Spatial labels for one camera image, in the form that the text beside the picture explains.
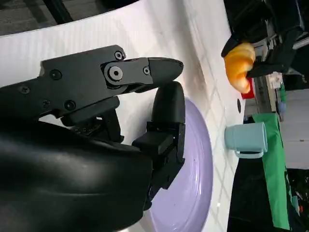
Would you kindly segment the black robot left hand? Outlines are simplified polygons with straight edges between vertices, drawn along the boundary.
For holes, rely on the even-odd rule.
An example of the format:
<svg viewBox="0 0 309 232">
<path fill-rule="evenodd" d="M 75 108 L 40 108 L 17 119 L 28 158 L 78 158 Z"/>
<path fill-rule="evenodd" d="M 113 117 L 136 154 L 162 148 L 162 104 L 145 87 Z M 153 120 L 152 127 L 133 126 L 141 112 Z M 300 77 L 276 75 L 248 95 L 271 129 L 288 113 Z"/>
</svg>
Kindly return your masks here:
<svg viewBox="0 0 309 232">
<path fill-rule="evenodd" d="M 232 32 L 222 57 L 242 42 L 274 42 L 266 58 L 255 61 L 246 76 L 288 72 L 296 54 L 293 46 L 305 31 L 297 0 L 249 0 L 242 10 L 228 11 L 228 19 Z"/>
</svg>

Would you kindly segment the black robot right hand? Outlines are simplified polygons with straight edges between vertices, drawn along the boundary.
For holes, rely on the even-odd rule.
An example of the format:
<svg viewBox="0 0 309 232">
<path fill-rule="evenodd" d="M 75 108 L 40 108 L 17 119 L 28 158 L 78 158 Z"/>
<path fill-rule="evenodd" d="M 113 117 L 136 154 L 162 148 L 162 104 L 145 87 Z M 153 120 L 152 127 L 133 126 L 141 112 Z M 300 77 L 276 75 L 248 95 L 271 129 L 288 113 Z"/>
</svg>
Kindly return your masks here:
<svg viewBox="0 0 309 232">
<path fill-rule="evenodd" d="M 138 222 L 184 165 L 185 98 L 172 58 L 111 45 L 42 62 L 0 89 L 0 229 L 115 232 Z M 146 132 L 123 144 L 119 95 L 156 89 Z"/>
</svg>

